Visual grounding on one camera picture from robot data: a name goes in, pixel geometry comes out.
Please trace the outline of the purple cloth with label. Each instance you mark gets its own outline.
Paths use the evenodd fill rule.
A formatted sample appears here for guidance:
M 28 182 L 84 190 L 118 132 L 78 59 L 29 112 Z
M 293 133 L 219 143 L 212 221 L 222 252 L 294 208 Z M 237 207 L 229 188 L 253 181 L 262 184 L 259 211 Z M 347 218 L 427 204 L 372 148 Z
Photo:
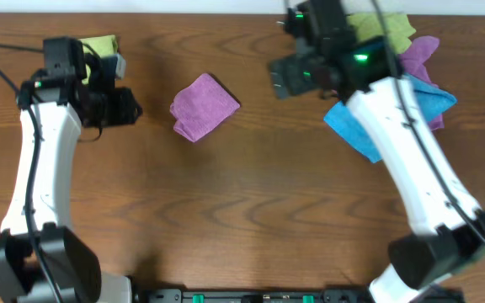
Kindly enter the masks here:
M 197 142 L 240 108 L 239 102 L 209 73 L 201 74 L 174 97 L 170 113 L 173 129 Z

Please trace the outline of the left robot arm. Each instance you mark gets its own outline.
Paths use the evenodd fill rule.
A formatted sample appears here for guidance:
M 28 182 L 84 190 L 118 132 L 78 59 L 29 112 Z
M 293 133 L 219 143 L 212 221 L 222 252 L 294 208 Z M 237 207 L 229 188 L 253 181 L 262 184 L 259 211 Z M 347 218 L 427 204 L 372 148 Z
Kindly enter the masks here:
M 72 230 L 70 187 L 85 128 L 132 125 L 141 106 L 116 86 L 125 59 L 112 36 L 46 39 L 44 65 L 14 87 L 22 145 L 13 197 L 0 225 L 5 302 L 132 302 L 131 280 L 107 274 Z

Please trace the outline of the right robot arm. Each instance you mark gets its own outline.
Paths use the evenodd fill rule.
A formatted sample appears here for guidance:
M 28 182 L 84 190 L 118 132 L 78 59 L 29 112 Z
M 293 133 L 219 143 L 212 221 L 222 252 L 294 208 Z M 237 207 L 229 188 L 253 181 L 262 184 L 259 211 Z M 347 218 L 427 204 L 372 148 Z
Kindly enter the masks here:
M 387 34 L 361 41 L 338 1 L 286 9 L 296 52 L 272 61 L 279 98 L 336 93 L 380 153 L 411 232 L 390 242 L 389 265 L 368 292 L 375 302 L 415 302 L 485 254 L 485 210 L 434 138 Z

